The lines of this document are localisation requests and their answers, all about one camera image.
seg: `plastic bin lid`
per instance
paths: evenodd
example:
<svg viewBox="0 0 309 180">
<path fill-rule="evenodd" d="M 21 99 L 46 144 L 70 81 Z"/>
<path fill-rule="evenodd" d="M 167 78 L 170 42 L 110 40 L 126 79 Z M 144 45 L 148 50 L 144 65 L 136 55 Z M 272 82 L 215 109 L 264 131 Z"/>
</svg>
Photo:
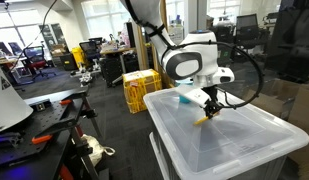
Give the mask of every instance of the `plastic bin lid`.
<svg viewBox="0 0 309 180">
<path fill-rule="evenodd" d="M 223 95 L 218 93 L 220 102 Z M 242 102 L 230 94 L 228 100 Z M 174 89 L 149 93 L 144 102 L 181 179 L 228 179 L 309 142 L 303 130 L 251 104 L 222 109 L 194 126 L 204 117 L 203 109 L 180 103 Z"/>
</svg>

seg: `robotic arm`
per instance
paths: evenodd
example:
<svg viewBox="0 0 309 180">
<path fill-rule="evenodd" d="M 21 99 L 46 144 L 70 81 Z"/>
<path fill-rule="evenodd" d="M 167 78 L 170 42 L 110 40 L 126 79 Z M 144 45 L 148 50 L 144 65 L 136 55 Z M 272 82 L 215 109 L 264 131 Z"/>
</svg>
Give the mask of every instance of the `robotic arm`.
<svg viewBox="0 0 309 180">
<path fill-rule="evenodd" d="M 121 0 L 133 20 L 143 26 L 157 49 L 159 63 L 167 75 L 174 80 L 188 77 L 193 79 L 194 86 L 179 86 L 176 91 L 205 110 L 212 118 L 222 108 L 237 108 L 251 102 L 259 91 L 247 102 L 239 105 L 223 106 L 217 101 L 217 84 L 233 82 L 234 74 L 229 68 L 217 65 L 217 44 L 225 45 L 250 58 L 244 51 L 229 44 L 217 43 L 213 32 L 197 30 L 191 32 L 184 41 L 176 46 L 169 38 L 160 16 L 160 0 Z M 259 74 L 261 70 L 251 60 Z"/>
<path fill-rule="evenodd" d="M 210 87 L 215 84 L 234 81 L 230 69 L 221 71 L 217 65 L 216 45 L 192 45 L 184 48 L 177 46 L 169 38 L 160 16 L 160 0 L 121 0 L 134 21 L 143 26 L 157 49 L 160 64 L 169 77 L 174 80 L 192 77 L 198 87 Z M 193 42 L 216 41 L 213 32 L 191 32 L 181 45 Z M 218 73 L 226 72 L 222 78 Z"/>
</svg>

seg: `black cable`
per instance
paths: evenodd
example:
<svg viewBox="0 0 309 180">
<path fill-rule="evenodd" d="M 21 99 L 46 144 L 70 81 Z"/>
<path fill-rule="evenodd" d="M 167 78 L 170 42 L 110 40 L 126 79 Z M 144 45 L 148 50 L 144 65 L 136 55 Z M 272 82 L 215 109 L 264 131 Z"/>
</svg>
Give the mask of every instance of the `black cable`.
<svg viewBox="0 0 309 180">
<path fill-rule="evenodd" d="M 44 28 L 45 28 L 46 17 L 47 17 L 47 15 L 48 15 L 48 13 L 51 11 L 51 9 L 52 9 L 52 7 L 54 6 L 54 4 L 56 3 L 56 1 L 57 1 L 57 0 L 54 0 L 54 2 L 52 3 L 52 5 L 51 5 L 51 6 L 48 8 L 48 10 L 46 11 L 45 16 L 44 16 L 44 19 L 43 19 L 42 28 L 41 28 L 40 32 L 38 33 L 38 35 L 36 36 L 36 38 L 22 50 L 21 54 L 20 54 L 20 55 L 18 56 L 18 58 L 17 58 L 17 61 L 14 63 L 14 65 L 12 66 L 12 68 L 10 68 L 9 72 L 11 72 L 11 71 L 16 67 L 16 65 L 18 64 L 18 62 L 19 62 L 21 56 L 22 56 L 23 54 L 25 54 L 25 49 L 27 49 L 28 47 L 30 47 L 30 46 L 37 40 L 37 38 L 40 36 L 40 34 L 42 34 L 42 32 L 43 32 L 43 30 L 44 30 Z"/>
</svg>

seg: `yellow object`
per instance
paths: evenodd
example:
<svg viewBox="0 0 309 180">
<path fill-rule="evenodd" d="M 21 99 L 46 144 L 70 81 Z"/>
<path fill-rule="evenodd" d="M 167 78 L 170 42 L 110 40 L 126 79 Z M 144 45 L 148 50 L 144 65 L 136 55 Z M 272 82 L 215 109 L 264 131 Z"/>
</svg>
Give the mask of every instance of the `yellow object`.
<svg viewBox="0 0 309 180">
<path fill-rule="evenodd" d="M 213 114 L 213 117 L 214 116 L 217 116 L 217 115 L 219 115 L 220 114 L 220 112 L 216 112 L 216 113 L 214 113 Z M 201 124 L 201 123 L 203 123 L 204 121 L 207 121 L 209 118 L 206 116 L 206 117 L 204 117 L 204 118 L 202 118 L 202 119 L 200 119 L 200 120 L 198 120 L 198 121 L 195 121 L 193 124 L 194 125 L 199 125 L 199 124 Z"/>
<path fill-rule="evenodd" d="M 75 47 L 72 49 L 72 53 L 78 68 L 80 68 L 80 63 L 85 64 L 85 67 L 89 65 L 89 62 L 85 59 L 83 50 L 81 47 Z"/>
<path fill-rule="evenodd" d="M 124 94 L 131 113 L 146 110 L 143 96 L 162 89 L 161 77 L 153 69 L 123 75 Z"/>
</svg>

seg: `white cloth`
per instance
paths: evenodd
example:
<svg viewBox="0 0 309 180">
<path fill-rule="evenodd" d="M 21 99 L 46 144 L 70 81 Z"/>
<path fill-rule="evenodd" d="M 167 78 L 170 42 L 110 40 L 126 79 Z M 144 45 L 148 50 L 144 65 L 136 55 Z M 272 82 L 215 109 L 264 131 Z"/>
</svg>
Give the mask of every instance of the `white cloth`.
<svg viewBox="0 0 309 180">
<path fill-rule="evenodd" d="M 105 152 L 109 156 L 112 156 L 115 153 L 115 150 L 113 148 L 102 146 L 97 141 L 97 139 L 92 136 L 84 134 L 81 138 L 82 140 L 86 140 L 88 145 L 93 148 L 92 154 L 89 155 L 93 166 L 96 166 L 96 164 L 100 162 L 103 152 Z"/>
</svg>

